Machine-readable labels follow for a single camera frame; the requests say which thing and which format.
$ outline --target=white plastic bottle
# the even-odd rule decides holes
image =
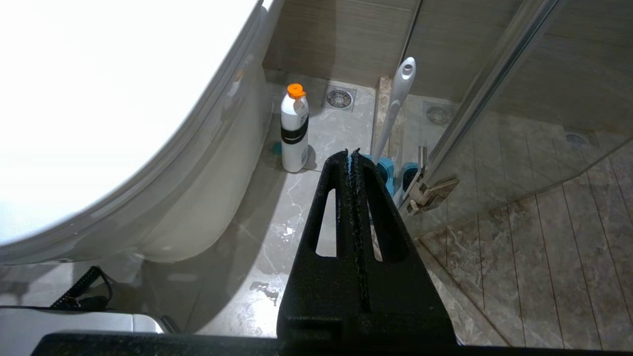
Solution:
[[[301,84],[288,86],[281,102],[281,160],[288,172],[299,172],[308,161],[308,100]]]

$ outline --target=black 3d-printed part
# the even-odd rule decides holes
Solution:
[[[317,255],[327,195],[335,189],[336,257]],[[373,255],[369,213],[383,261]],[[279,308],[285,341],[418,341],[455,345],[451,320],[376,166],[355,151],[323,166]]]

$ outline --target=shower drain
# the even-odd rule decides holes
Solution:
[[[446,125],[450,120],[451,114],[447,109],[441,106],[431,106],[427,110],[427,119],[436,125]]]
[[[353,111],[355,96],[356,91],[354,89],[328,86],[321,106],[330,109]]]
[[[347,108],[352,103],[352,96],[342,90],[333,90],[327,93],[328,104],[337,109]]]

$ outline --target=beige wall tile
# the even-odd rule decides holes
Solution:
[[[413,3],[287,0],[264,67],[373,87],[393,76],[413,13],[386,5]]]
[[[520,3],[424,0],[407,50],[417,62],[411,93],[459,102]]]

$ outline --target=black cable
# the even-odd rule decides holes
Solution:
[[[108,289],[108,297],[93,296],[79,300],[78,298],[85,294],[99,277],[103,279]],[[92,266],[64,295],[51,305],[51,309],[98,312],[105,310],[112,296],[112,286],[108,277],[99,267]]]

